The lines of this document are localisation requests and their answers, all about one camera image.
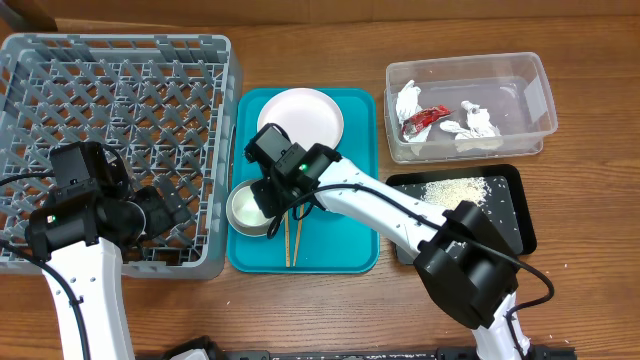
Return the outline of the red snack wrapper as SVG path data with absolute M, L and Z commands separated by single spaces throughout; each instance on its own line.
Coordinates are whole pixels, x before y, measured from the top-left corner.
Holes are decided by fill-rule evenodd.
M 405 138 L 415 137 L 439 119 L 450 116 L 452 113 L 453 111 L 444 105 L 420 110 L 403 122 L 402 134 Z

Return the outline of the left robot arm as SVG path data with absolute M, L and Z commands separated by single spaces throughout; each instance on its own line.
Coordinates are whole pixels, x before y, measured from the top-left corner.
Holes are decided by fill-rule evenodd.
M 50 192 L 26 236 L 54 300 L 65 358 L 133 358 L 122 252 L 190 217 L 184 199 L 165 187 L 122 198 L 81 184 Z

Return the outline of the grey bowl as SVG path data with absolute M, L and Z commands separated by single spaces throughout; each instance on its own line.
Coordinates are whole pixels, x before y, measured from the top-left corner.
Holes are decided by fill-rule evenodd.
M 272 218 L 266 218 L 258 207 L 251 185 L 255 179 L 236 186 L 228 196 L 226 215 L 229 224 L 239 233 L 249 237 L 265 236 Z

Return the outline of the white napkin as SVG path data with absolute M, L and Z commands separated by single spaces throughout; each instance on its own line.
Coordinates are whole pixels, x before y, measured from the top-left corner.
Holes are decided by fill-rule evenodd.
M 404 131 L 404 122 L 411 116 L 415 115 L 423 108 L 418 103 L 421 89 L 415 85 L 414 80 L 409 80 L 398 93 L 396 101 L 396 114 L 400 124 L 400 138 L 405 142 L 411 143 L 411 151 L 415 155 L 419 155 L 423 147 L 423 143 L 427 140 L 432 126 L 429 125 L 417 135 L 406 135 Z
M 455 135 L 455 147 L 458 152 L 474 149 L 497 150 L 503 145 L 501 133 L 491 123 L 486 108 L 468 100 L 462 101 L 461 107 L 466 111 L 465 126 L 453 120 L 445 120 L 439 125 L 441 130 Z

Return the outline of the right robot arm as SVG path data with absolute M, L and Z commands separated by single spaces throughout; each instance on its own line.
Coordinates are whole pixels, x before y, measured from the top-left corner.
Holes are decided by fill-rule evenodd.
M 479 358 L 528 357 L 530 342 L 514 314 L 516 255 L 478 206 L 462 201 L 449 210 L 413 198 L 324 145 L 253 143 L 245 156 L 263 172 L 252 190 L 272 221 L 269 237 L 289 209 L 306 202 L 354 219 L 411 256 L 431 300 L 471 329 Z

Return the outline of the white rice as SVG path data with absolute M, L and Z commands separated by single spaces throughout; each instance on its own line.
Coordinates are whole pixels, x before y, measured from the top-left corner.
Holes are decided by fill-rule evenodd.
M 505 203 L 509 191 L 504 177 L 467 177 L 426 183 L 398 185 L 397 189 L 426 203 L 455 209 L 468 201 L 481 208 L 494 202 Z

